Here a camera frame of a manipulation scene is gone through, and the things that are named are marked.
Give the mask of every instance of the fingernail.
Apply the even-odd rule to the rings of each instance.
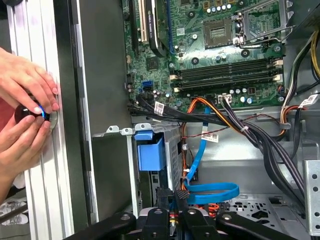
[[[54,103],[54,104],[52,105],[52,110],[53,110],[53,111],[58,111],[58,110],[59,110],[59,105],[58,105],[58,103]]]
[[[36,121],[37,124],[40,125],[40,124],[42,124],[44,122],[44,120],[45,119],[42,116],[38,116],[35,121]]]
[[[28,124],[32,124],[34,121],[35,121],[35,117],[34,116],[27,116],[25,118],[25,121],[28,123]]]
[[[44,123],[43,123],[43,127],[44,128],[46,128],[46,129],[48,129],[48,128],[50,128],[50,122],[49,121],[45,121]]]
[[[35,114],[42,114],[42,109],[40,107],[38,107],[38,106],[35,107],[33,110],[34,110]]]
[[[52,92],[57,95],[58,94],[58,89],[56,87],[52,88]]]

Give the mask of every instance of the screw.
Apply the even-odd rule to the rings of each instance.
[[[280,46],[275,46],[273,49],[276,53],[279,53],[281,51],[281,47]]]
[[[188,213],[191,214],[191,215],[196,214],[196,210],[190,209],[190,210],[188,210]]]
[[[232,219],[232,217],[231,217],[229,214],[224,214],[224,215],[222,215],[222,218],[223,218],[224,220],[230,220],[230,219]]]
[[[130,216],[128,214],[125,214],[120,219],[123,220],[123,221],[126,221],[126,220],[130,219]]]

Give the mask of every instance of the sticker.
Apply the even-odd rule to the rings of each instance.
[[[154,103],[154,113],[162,116],[164,113],[165,105],[162,104],[161,102],[156,101]]]
[[[208,127],[207,126],[203,126],[202,127],[202,134],[201,135],[201,139],[202,140],[206,140],[209,142],[213,142],[213,143],[218,143],[219,142],[219,135],[218,134],[214,134],[214,133],[207,133],[208,132]]]
[[[176,30],[176,35],[177,35],[177,36],[183,36],[183,35],[185,35],[185,34],[186,34],[186,32],[185,32],[185,28],[184,28],[184,27],[178,28],[178,29]]]
[[[299,109],[303,108],[304,106],[314,104],[317,97],[318,97],[318,94],[313,94],[310,97],[308,97],[308,99],[303,100],[303,102],[299,106]]]

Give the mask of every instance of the cable label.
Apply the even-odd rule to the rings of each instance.
[[[154,103],[154,113],[155,114],[162,116],[162,114],[164,113],[164,109],[165,109],[165,105],[162,104],[161,102],[156,101]]]
[[[208,127],[207,126],[203,126],[202,127],[201,139],[209,141],[209,142],[213,142],[213,143],[218,143],[219,142],[219,135],[218,134],[214,134],[212,132],[208,132]]]
[[[308,106],[308,105],[314,104],[316,99],[317,99],[317,97],[318,97],[318,94],[313,94],[308,99],[303,100],[303,102],[299,106],[299,109],[303,108],[304,106]]]

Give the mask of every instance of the black knob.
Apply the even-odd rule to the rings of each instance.
[[[4,4],[10,6],[10,7],[15,7],[22,3],[23,0],[2,0]]]
[[[25,106],[19,105],[14,112],[15,122],[19,123],[22,119],[29,115],[43,117],[45,121],[50,121],[50,114],[45,113],[44,109],[40,105],[39,107],[42,109],[42,114],[35,114],[32,111],[29,111]]]

